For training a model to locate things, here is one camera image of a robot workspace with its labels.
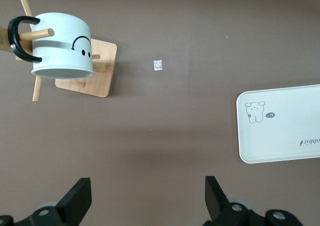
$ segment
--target mug handle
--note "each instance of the mug handle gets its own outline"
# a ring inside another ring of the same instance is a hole
[[[24,49],[20,44],[18,27],[20,23],[29,23],[32,25],[36,25],[39,22],[40,22],[40,19],[36,17],[19,16],[12,19],[8,25],[8,40],[13,53],[17,55],[20,59],[31,62],[31,63],[40,63],[42,61],[42,58],[30,55],[26,51],[24,51]]]

